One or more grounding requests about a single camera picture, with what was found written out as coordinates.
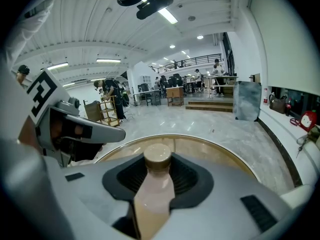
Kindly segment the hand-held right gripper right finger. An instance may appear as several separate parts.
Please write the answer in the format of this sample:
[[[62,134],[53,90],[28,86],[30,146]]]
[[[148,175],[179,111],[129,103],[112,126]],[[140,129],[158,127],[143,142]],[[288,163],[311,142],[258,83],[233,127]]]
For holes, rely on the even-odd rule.
[[[191,168],[189,185],[170,202],[170,217],[154,240],[277,238],[263,234],[293,210],[254,174],[185,155],[174,158]]]

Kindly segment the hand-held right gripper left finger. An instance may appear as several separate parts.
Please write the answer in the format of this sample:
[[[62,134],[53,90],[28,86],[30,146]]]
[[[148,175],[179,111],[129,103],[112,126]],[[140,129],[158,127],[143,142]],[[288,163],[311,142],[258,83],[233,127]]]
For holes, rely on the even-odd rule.
[[[146,167],[142,155],[61,168],[45,157],[46,172],[62,216],[57,240],[140,240],[132,191]]]

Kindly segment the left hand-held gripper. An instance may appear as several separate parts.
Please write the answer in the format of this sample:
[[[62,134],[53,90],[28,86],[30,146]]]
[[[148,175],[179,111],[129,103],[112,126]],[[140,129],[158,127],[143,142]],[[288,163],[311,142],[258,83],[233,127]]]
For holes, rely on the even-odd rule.
[[[55,158],[62,168],[70,164],[71,155],[56,150],[52,142],[52,111],[66,114],[62,124],[62,138],[89,144],[106,144],[120,142],[126,137],[126,132],[121,128],[79,117],[79,100],[71,97],[47,68],[40,70],[26,93],[33,101],[30,118],[35,124],[43,154]]]

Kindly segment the person's left forearm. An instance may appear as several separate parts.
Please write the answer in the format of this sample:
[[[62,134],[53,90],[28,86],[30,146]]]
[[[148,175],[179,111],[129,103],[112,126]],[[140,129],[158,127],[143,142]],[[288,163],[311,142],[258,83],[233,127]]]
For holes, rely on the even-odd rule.
[[[24,145],[29,145],[37,150],[39,149],[35,125],[30,117],[26,119],[19,134],[18,140]]]

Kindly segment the round glass-top table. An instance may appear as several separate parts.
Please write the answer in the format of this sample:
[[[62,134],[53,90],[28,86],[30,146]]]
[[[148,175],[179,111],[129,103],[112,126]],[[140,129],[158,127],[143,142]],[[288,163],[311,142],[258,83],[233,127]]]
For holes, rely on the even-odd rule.
[[[248,163],[236,153],[212,141],[185,134],[156,134],[138,138],[104,153],[95,162],[126,157],[133,158],[142,154],[148,146],[154,144],[164,144],[179,156],[240,169],[254,177],[258,182],[261,181]]]

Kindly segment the person's left hand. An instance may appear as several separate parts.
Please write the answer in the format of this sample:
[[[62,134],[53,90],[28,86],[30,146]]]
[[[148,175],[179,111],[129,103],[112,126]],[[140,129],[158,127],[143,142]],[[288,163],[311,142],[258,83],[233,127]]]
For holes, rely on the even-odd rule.
[[[81,136],[83,127],[70,120],[55,119],[50,123],[50,137],[53,143],[60,142],[64,137]]]

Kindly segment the wooden shelf rack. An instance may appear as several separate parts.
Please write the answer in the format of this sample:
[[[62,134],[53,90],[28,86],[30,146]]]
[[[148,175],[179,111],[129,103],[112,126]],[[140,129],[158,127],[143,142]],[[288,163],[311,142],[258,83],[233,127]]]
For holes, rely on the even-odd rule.
[[[102,95],[100,97],[101,107],[101,123],[111,127],[117,127],[120,125],[120,121],[117,116],[115,96]]]

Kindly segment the dark wooden cabinet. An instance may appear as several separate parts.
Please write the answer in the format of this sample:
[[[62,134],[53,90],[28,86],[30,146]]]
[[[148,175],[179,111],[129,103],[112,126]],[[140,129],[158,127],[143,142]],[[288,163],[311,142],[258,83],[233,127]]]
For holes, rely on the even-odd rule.
[[[101,105],[99,101],[93,101],[92,103],[85,103],[84,110],[86,117],[94,122],[101,121]]]

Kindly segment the light wooden cabinet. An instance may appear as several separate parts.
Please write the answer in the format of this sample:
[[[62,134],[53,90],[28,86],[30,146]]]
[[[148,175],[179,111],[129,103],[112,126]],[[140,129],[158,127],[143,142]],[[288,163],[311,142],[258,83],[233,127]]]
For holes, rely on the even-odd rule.
[[[184,104],[184,91],[182,86],[169,87],[166,89],[168,106],[182,106]]]

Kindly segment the white window bench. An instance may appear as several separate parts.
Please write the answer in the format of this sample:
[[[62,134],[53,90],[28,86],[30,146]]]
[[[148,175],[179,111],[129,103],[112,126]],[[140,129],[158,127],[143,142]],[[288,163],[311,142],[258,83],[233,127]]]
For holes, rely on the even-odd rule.
[[[268,158],[271,179],[267,185],[278,194],[300,186],[315,188],[320,179],[320,150],[310,140],[302,146],[307,132],[290,123],[290,116],[261,105],[259,123],[271,138],[272,152]]]

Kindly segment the wooden steps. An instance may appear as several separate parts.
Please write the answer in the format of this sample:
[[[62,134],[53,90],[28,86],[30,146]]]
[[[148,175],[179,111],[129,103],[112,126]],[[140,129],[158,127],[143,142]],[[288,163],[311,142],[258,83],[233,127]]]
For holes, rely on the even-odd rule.
[[[185,106],[186,110],[233,112],[233,102],[227,101],[189,101]]]

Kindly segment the black balcony railing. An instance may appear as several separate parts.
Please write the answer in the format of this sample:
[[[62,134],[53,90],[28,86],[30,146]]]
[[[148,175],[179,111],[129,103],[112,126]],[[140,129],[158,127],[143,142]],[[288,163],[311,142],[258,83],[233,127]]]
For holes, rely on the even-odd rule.
[[[165,72],[173,71],[173,70],[179,70],[182,68],[188,68],[198,65],[208,65],[208,64],[214,64],[215,60],[219,60],[219,62],[222,61],[222,55],[220,53],[217,54],[209,54],[209,55],[203,55],[203,56],[197,56],[197,57],[191,57],[187,59],[183,59],[180,61],[174,61],[171,60],[169,64],[160,65],[150,65],[149,67],[156,73],[162,74]]]

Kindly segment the grey marble panel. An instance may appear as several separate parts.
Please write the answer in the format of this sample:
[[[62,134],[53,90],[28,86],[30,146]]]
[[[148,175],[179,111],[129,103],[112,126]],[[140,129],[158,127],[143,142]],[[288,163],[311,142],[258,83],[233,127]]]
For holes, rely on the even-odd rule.
[[[262,96],[258,82],[237,81],[233,90],[232,113],[236,120],[254,122],[257,120]]]

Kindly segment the brown handbag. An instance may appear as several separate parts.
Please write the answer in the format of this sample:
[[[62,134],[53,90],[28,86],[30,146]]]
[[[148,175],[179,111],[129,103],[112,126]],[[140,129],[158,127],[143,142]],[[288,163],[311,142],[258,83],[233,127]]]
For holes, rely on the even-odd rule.
[[[269,99],[269,108],[273,111],[276,111],[280,114],[285,114],[286,111],[286,100],[287,96],[283,95],[281,98],[276,98],[275,94],[272,93],[268,97]]]

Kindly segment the red white bag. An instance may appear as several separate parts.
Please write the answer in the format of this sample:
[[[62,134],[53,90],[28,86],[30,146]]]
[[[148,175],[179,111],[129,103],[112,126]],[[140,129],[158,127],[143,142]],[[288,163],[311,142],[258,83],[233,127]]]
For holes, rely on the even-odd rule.
[[[289,121],[292,125],[302,128],[304,131],[309,132],[317,122],[317,113],[315,110],[306,111],[300,120],[291,118]]]

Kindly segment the white standing desk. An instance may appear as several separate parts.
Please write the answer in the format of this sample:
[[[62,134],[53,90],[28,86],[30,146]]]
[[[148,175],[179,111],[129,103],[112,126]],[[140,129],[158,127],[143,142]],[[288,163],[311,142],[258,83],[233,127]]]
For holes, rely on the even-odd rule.
[[[220,87],[217,84],[216,78],[218,78],[218,77],[215,75],[208,75],[208,76],[204,77],[204,82],[205,82],[205,86],[206,86],[206,93],[209,98],[213,98],[214,96],[216,96],[217,95],[217,88]],[[234,89],[235,89],[235,85],[236,85],[238,77],[224,75],[224,76],[222,76],[222,78],[224,81],[224,85],[222,85],[224,96],[227,98],[232,98],[234,96]]]

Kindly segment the person's white t-shirt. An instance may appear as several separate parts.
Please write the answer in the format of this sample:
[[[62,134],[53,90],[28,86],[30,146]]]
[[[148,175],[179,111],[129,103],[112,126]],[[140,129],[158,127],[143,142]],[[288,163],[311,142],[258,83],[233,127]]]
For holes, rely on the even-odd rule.
[[[31,0],[0,44],[0,239],[58,240],[54,224],[62,216],[40,146],[35,149],[19,141],[33,101],[12,74],[54,1]]]

